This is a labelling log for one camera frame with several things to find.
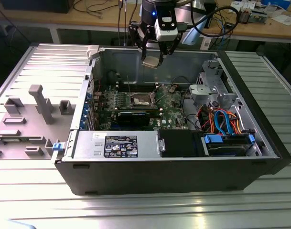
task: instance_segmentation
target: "camera on robot arm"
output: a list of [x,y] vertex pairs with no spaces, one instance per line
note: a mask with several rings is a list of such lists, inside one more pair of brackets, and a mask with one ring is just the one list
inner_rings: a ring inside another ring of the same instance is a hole
[[[237,14],[237,22],[232,28],[221,31],[218,35],[201,32],[206,21],[213,14],[225,9],[230,9]],[[187,30],[195,28],[198,32],[198,35],[192,38],[194,41],[191,44],[194,44],[199,34],[220,37],[230,33],[237,26],[238,19],[239,12],[235,8],[224,6],[208,13],[201,0],[142,0],[141,21],[130,23],[128,30],[132,44],[138,46],[142,53],[142,64],[157,68],[167,55],[173,54]],[[159,58],[147,56],[147,48],[159,48]]]

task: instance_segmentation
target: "power supply label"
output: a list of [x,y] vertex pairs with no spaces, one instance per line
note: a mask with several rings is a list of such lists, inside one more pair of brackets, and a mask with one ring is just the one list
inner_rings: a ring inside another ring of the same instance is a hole
[[138,157],[137,136],[106,136],[104,157]]

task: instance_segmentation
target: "workbench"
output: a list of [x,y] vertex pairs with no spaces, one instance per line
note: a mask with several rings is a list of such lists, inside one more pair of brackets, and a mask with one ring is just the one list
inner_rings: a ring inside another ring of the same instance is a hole
[[[110,0],[102,6],[92,9],[101,9],[117,4],[118,1]],[[217,0],[219,6],[230,5],[231,0]],[[87,4],[98,3],[97,0],[88,0]],[[76,5],[80,10],[85,10],[84,4],[80,2]],[[88,30],[88,31],[118,31],[118,7],[112,7],[102,11],[102,19],[74,10],[67,13],[35,12],[20,10],[4,10],[0,5],[2,12],[16,26],[42,27],[48,28],[54,43],[61,43],[58,29]],[[129,21],[134,4],[127,6],[127,23]],[[138,5],[133,16],[134,21],[139,21],[140,5]],[[229,21],[235,21],[235,14],[223,12],[223,16]],[[10,25],[10,23],[0,14],[0,25]],[[124,14],[121,14],[120,31],[124,32]],[[218,34],[220,28],[214,21],[209,29],[204,29],[205,33]],[[284,42],[291,43],[291,25],[286,26],[272,19],[268,19],[265,24],[248,23],[239,24],[231,36],[235,40],[250,40],[263,42]]]

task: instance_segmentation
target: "table leg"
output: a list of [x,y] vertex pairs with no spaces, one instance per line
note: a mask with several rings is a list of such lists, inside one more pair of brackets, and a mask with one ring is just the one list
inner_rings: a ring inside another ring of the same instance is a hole
[[60,39],[60,36],[59,36],[57,29],[50,28],[50,33],[52,36],[53,43],[54,44],[61,44],[61,39]]
[[200,50],[208,50],[210,43],[211,43],[212,38],[211,37],[204,37]]

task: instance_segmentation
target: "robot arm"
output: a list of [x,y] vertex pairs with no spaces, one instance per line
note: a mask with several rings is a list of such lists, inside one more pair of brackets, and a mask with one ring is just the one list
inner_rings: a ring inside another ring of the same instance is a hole
[[[160,66],[167,55],[172,55],[180,43],[183,33],[188,29],[193,30],[195,28],[198,33],[205,36],[219,37],[231,32],[236,27],[239,13],[230,6],[221,7],[208,15],[205,15],[203,10],[203,17],[195,23],[192,2],[193,0],[185,0],[183,2],[178,2],[177,0],[142,0],[141,22],[132,22],[129,25],[129,33],[132,43],[138,46],[140,52],[142,52],[141,60],[144,65],[152,68]],[[224,9],[231,9],[237,14],[235,26],[219,35],[202,33],[201,29],[206,20],[216,12]],[[147,47],[159,47],[159,58],[147,56]]]

